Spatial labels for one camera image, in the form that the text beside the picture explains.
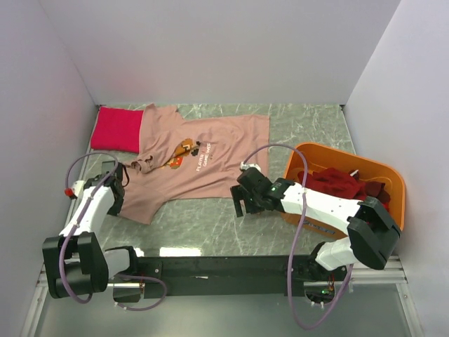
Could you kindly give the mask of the pink t shirt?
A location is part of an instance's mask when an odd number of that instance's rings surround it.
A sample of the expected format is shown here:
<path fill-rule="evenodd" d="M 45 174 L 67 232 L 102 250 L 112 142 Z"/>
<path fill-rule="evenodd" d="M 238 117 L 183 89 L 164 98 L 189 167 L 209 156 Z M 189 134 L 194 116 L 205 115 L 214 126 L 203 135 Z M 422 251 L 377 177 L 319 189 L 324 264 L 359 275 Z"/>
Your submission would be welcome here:
<path fill-rule="evenodd" d="M 184 119 L 176 106 L 146 106 L 140 151 L 126 162 L 130 182 L 119 215 L 150 224 L 164 203 L 176 199 L 229 198 L 240 165 L 252 161 L 268 172 L 267 115 Z"/>

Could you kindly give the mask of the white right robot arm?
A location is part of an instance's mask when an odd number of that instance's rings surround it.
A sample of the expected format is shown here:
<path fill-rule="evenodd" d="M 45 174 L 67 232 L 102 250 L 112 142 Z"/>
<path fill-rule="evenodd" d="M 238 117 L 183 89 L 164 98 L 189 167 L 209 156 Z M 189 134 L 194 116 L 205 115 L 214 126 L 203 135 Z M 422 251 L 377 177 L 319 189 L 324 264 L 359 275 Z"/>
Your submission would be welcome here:
<path fill-rule="evenodd" d="M 230 191 L 238 217 L 244 212 L 278 211 L 317 220 L 344 234 L 311 254 L 307 268 L 317 280 L 353 263 L 384 269 L 401 236 L 400 227 L 374 197 L 341 199 L 284 178 L 272 182 L 254 167 L 242 171 Z"/>

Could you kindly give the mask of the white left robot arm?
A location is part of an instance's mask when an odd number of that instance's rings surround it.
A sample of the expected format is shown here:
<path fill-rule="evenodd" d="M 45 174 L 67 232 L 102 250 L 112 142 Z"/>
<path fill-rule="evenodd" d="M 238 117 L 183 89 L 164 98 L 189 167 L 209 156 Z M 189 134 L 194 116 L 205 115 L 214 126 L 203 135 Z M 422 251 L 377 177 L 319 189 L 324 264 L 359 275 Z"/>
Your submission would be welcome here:
<path fill-rule="evenodd" d="M 56 237 L 45 239 L 43 261 L 52 298 L 71 297 L 87 303 L 94 293 L 103 292 L 108 281 L 118 276 L 124 282 L 136 280 L 140 264 L 132 246 L 103 251 L 97 233 L 106 216 L 117 216 L 123 206 L 128 174 L 117 160 L 102 162 L 93 178 L 65 186 L 65 195 L 79 205 Z"/>

